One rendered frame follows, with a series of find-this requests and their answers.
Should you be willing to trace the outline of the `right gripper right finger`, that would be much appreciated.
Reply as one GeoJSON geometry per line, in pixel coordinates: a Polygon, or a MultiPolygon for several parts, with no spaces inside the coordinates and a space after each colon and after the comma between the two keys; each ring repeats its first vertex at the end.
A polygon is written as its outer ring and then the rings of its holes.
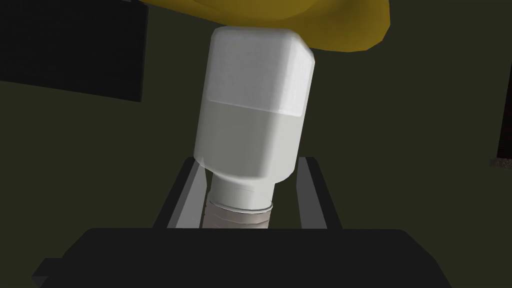
{"type": "Polygon", "coordinates": [[[296,194],[302,229],[342,229],[318,161],[299,157],[296,194]]]}

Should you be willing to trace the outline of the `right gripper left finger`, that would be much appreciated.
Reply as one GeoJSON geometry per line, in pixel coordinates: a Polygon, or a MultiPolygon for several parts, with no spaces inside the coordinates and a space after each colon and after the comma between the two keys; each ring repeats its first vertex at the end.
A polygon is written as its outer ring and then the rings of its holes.
{"type": "Polygon", "coordinates": [[[207,195],[205,168],[188,157],[153,224],[155,229],[199,229],[207,195]]]}

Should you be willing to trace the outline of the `white bottle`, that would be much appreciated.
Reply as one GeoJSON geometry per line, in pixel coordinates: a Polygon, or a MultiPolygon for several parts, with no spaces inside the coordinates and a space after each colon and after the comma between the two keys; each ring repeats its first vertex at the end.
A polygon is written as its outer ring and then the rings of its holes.
{"type": "Polygon", "coordinates": [[[214,30],[193,156],[212,173],[209,229],[265,229],[295,170],[315,58],[289,29],[214,30]]]}

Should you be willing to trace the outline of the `yellow rounded object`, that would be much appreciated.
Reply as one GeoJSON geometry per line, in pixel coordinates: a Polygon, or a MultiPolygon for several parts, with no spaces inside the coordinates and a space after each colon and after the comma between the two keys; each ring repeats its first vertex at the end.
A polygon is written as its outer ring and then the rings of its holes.
{"type": "Polygon", "coordinates": [[[391,24],[389,0],[140,0],[225,26],[293,30],[324,51],[365,51],[391,24]]]}

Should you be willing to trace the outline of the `black flat box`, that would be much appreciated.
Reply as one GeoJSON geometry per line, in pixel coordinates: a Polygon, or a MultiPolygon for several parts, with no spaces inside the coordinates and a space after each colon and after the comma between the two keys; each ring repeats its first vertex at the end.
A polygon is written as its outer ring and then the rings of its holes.
{"type": "Polygon", "coordinates": [[[0,0],[0,81],[140,102],[140,0],[0,0]]]}

